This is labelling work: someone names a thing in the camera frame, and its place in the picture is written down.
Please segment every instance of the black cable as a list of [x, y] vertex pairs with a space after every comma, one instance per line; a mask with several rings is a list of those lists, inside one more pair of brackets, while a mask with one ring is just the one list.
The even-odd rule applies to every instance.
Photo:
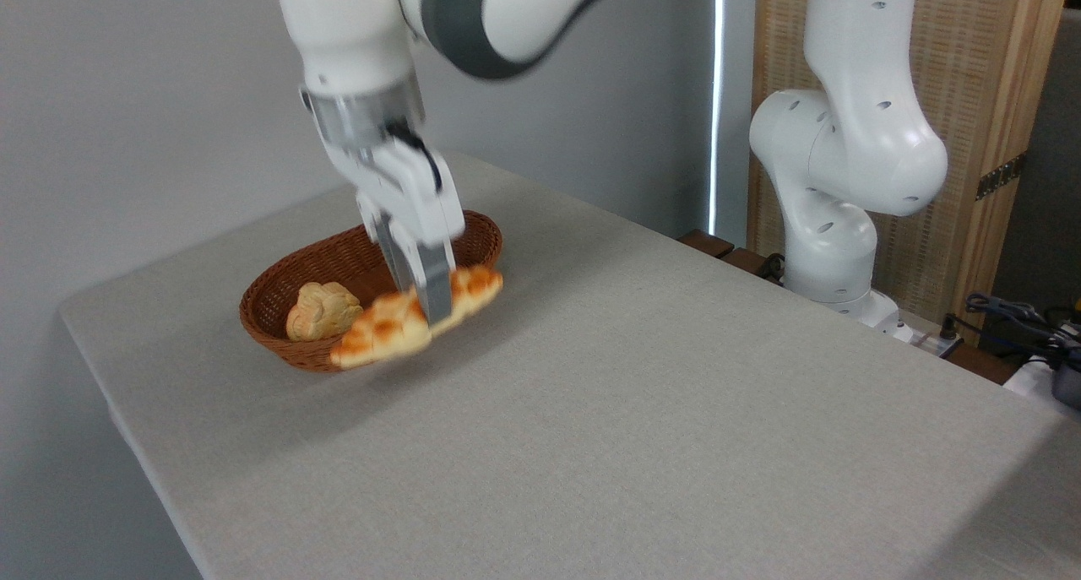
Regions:
[[974, 292], [974, 294], [965, 298], [964, 307], [966, 311], [974, 314], [1000, 315], [1000, 318], [1014, 323], [1014, 325], [1030, 334], [1043, 335], [1045, 337], [1049, 334], [1042, 329], [1050, 329], [1055, 335], [1058, 335], [1058, 337], [1081, 342], [1081, 338], [1078, 338], [1077, 335], [1050, 325], [1047, 320], [1043, 315], [1040, 315], [1031, 304], [1011, 302], [1011, 300], [1001, 299], [997, 296], [988, 296], [980, 294], [980, 292]]
[[1023, 342], [1015, 342], [1006, 340], [1006, 338], [999, 338], [996, 337], [996, 335], [988, 334], [987, 331], [980, 329], [980, 327], [973, 325], [973, 323], [964, 321], [964, 319], [959, 318], [957, 314], [946, 314], [946, 319], [947, 321], [958, 323], [958, 325], [961, 325], [962, 327], [966, 327], [969, 331], [980, 334], [983, 337], [988, 338], [993, 342], [999, 342], [1001, 346], [1007, 346], [1009, 348], [1013, 348], [1015, 350], [1023, 350], [1023, 352], [1030, 353], [1033, 356], [1050, 358], [1051, 361], [1058, 362], [1059, 365], [1066, 365], [1075, 372], [1081, 372], [1081, 362], [1075, 361], [1073, 356], [1070, 354], [1070, 350], [1063, 349], [1062, 346], [1057, 346], [1056, 348], [1058, 348], [1058, 350], [1054, 350], [1051, 349], [1050, 346], [1047, 346], [1047, 348], [1040, 348], [1039, 346], [1023, 345]]

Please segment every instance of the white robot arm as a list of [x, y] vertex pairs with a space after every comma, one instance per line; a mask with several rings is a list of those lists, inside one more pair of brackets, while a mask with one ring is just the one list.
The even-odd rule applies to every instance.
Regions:
[[395, 284], [417, 287], [429, 323], [450, 314], [451, 239], [465, 222], [446, 162], [416, 133], [414, 35], [463, 71], [507, 79], [536, 65], [591, 1], [279, 0], [328, 156], [356, 185]]
[[826, 92], [762, 103], [751, 148], [780, 200], [785, 287], [907, 338], [871, 291], [878, 237], [865, 211], [911, 215], [946, 180], [908, 62], [915, 0], [808, 0], [804, 54]]

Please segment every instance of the gray tablecloth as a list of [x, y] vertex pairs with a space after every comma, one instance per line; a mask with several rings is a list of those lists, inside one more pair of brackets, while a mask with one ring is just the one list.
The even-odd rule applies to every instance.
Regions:
[[1081, 431], [467, 157], [506, 288], [318, 376], [240, 326], [347, 188], [62, 314], [206, 578], [1078, 578]]

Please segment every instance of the brown basket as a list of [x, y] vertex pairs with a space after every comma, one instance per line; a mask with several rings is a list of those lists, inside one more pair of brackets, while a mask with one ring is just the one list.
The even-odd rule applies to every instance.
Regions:
[[[465, 211], [466, 230], [454, 241], [454, 259], [459, 266], [486, 265], [493, 268], [503, 249], [503, 234], [492, 219]], [[363, 226], [304, 246], [290, 254], [248, 287], [240, 299], [240, 322], [255, 341], [306, 372], [334, 373], [330, 352], [341, 335], [311, 342], [294, 342], [285, 335], [285, 319], [306, 283], [341, 283], [357, 296], [362, 307], [395, 291], [390, 269]]]

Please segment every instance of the wooden cabinet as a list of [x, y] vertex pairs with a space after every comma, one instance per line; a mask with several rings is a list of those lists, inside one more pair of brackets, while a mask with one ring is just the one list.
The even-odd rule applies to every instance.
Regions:
[[[803, 60], [806, 0], [758, 0], [755, 106], [774, 91], [819, 87]], [[937, 321], [973, 291], [989, 292], [1016, 191], [1012, 162], [1031, 134], [1064, 0], [917, 0], [911, 66], [920, 103], [949, 150], [931, 206], [872, 215], [875, 286]], [[752, 161], [748, 245], [784, 249], [769, 177]]]

